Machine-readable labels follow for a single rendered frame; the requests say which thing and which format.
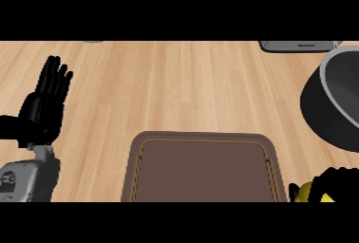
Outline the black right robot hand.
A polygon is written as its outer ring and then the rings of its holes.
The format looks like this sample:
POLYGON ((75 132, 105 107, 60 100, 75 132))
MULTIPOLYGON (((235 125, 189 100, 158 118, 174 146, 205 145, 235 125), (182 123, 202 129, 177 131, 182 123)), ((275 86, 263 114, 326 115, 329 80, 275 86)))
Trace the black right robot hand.
MULTIPOLYGON (((328 194, 334 199, 332 202, 349 203, 359 202, 359 169, 344 168, 335 169, 329 167, 323 173, 313 178, 312 189, 309 194, 310 203, 320 202, 320 197, 328 194)), ((289 201, 298 195, 300 187, 295 183, 289 184, 289 201)))

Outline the black pot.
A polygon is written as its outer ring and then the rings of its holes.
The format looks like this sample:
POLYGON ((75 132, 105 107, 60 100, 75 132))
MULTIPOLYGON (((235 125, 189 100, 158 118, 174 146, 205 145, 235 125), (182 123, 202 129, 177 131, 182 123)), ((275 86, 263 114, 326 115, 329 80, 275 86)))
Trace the black pot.
POLYGON ((300 110, 318 136, 359 153, 359 46, 325 54, 303 87, 300 110))

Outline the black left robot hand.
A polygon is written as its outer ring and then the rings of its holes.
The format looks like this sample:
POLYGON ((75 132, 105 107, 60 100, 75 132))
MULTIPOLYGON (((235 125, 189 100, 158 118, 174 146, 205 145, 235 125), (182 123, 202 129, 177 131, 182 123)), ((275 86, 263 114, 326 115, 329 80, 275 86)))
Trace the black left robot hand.
POLYGON ((28 94, 18 116, 0 116, 0 140, 15 140, 19 148, 50 145, 62 128, 72 72, 59 56, 49 56, 37 88, 28 94))

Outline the brown tray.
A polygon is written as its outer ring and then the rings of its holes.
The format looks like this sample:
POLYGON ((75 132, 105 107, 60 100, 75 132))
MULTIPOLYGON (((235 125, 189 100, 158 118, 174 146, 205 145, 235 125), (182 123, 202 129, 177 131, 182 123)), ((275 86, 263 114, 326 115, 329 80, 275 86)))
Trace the brown tray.
POLYGON ((146 131, 133 141, 123 202, 284 202, 275 146, 261 134, 146 131))

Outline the yellow lemon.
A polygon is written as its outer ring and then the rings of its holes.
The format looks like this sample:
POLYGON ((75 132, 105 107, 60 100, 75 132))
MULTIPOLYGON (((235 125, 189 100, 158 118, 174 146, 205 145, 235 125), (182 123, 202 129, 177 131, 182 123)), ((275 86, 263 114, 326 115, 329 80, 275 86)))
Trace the yellow lemon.
MULTIPOLYGON (((309 194, 310 194, 310 189, 312 189, 312 183, 306 182, 298 190, 298 195, 294 199, 295 202, 307 202, 309 201, 309 194)), ((323 194, 320 197, 320 202, 332 202, 334 199, 329 197, 328 194, 323 194)))

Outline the grey appliance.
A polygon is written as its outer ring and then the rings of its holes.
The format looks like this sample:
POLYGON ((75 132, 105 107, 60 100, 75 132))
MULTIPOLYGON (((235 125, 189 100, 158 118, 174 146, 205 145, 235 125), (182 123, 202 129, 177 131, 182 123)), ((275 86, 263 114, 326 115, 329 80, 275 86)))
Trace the grey appliance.
POLYGON ((341 41, 260 41, 260 47, 270 53, 310 53, 332 50, 341 41))

